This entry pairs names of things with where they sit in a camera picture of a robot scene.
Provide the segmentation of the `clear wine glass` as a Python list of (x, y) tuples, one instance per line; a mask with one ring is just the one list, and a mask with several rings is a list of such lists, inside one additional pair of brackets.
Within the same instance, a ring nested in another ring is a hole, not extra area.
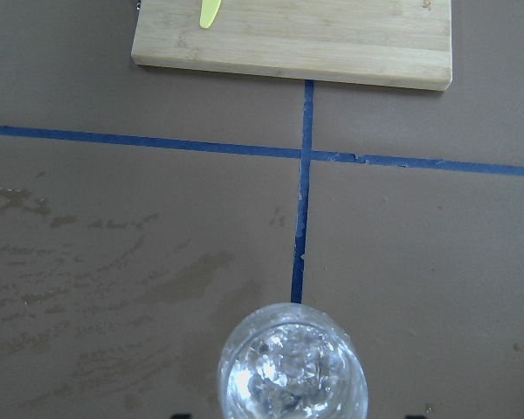
[(245, 317), (218, 363), (225, 418), (365, 418), (369, 391), (355, 346), (328, 315), (280, 303)]

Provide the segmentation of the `yellow plastic knife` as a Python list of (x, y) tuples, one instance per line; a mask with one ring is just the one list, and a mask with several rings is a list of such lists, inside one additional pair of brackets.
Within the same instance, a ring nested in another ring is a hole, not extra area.
[(199, 25), (202, 29), (209, 29), (215, 21), (222, 0), (203, 0), (201, 3)]

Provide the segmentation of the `bamboo cutting board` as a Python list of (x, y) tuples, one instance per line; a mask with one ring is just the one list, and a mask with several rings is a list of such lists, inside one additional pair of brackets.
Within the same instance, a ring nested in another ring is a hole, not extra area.
[(448, 1), (144, 1), (138, 65), (444, 91)]

